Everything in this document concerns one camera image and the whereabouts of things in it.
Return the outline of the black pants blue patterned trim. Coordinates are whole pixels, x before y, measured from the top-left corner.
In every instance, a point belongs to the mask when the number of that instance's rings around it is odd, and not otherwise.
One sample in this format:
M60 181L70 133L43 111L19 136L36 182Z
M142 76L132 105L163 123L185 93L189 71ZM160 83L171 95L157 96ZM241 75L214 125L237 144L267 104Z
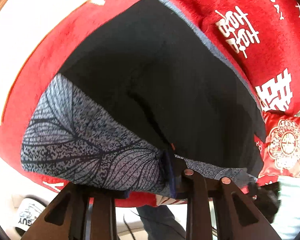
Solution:
M39 99L21 165L119 191L170 194L169 154L237 184L263 161L260 108L230 62L168 0L140 0L93 31Z

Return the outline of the red embroidered satin pillow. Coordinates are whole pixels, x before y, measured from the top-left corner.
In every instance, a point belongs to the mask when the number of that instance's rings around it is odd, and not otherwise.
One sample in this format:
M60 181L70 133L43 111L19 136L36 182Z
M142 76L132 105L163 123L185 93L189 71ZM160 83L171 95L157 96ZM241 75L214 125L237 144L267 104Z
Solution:
M263 168L258 179L269 176L300 177L300 116L264 112L266 140L255 137Z

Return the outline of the operator's jeans legs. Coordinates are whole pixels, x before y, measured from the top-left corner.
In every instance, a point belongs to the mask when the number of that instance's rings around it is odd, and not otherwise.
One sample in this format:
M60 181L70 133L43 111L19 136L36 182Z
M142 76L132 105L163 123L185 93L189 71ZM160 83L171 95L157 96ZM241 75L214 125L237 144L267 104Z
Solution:
M136 208L143 223L148 239L178 240L185 239L184 228L175 220L173 213L166 205L152 207L144 205Z

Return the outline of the red wedding sofa cover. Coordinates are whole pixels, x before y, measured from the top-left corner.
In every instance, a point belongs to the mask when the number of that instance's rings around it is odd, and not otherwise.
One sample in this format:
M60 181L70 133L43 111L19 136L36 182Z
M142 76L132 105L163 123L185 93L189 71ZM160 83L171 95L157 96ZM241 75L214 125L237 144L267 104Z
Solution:
M0 157L51 191L70 181L21 165L21 145L39 99L75 48L140 0L0 0ZM168 0L230 62L264 112L300 116L298 0ZM178 204L125 191L121 207Z

